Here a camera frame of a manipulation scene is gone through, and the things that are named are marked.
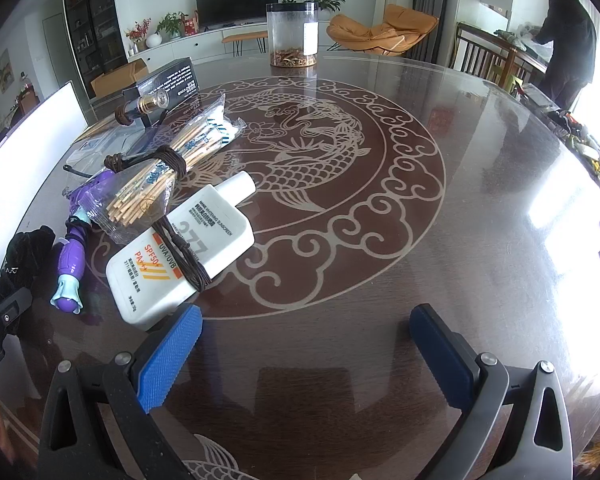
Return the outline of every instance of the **orange chair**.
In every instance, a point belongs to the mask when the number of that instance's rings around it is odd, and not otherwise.
[[[331,19],[327,34],[349,50],[400,56],[423,40],[437,24],[435,16],[389,4],[380,25],[368,28],[344,14],[337,14]]]

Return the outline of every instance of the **cardboard box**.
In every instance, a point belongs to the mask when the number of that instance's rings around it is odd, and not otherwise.
[[[127,63],[112,72],[99,75],[91,81],[91,87],[96,94],[96,97],[104,97],[105,95],[113,94],[129,85],[135,84],[145,76],[149,70],[147,69],[143,59],[136,59],[131,63]]]
[[[122,92],[125,101],[129,102],[142,95],[151,94],[163,89],[169,95],[167,110],[173,110],[185,99],[198,93],[198,80],[189,57],[174,59],[170,63],[154,70],[144,79],[133,83]],[[155,124],[162,115],[162,110],[156,110],[142,117],[145,126]]]

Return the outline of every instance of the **clear plastic jar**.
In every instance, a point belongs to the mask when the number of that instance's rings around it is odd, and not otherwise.
[[[267,4],[269,58],[273,66],[311,66],[318,53],[316,4]]]

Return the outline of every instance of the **black cloth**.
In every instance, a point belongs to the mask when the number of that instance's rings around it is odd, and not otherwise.
[[[0,269],[0,302],[23,286],[31,288],[55,239],[46,225],[29,233],[17,233],[11,239]]]
[[[574,78],[559,64],[549,65],[538,89],[562,110],[570,110],[576,97],[587,85],[584,79]]]
[[[593,81],[596,29],[579,0],[549,0],[549,11],[535,40],[540,44],[554,42],[549,76]]]

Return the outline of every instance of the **blue gripper pad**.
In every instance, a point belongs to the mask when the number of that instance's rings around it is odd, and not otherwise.
[[[447,334],[445,335],[432,315],[422,305],[418,305],[409,317],[411,337],[442,390],[446,402],[452,408],[466,412],[474,403],[474,376],[450,340],[455,334],[435,312],[433,315],[438,318],[438,323],[442,324]]]
[[[201,332],[202,313],[191,305],[138,374],[138,401],[145,413],[162,405]]]

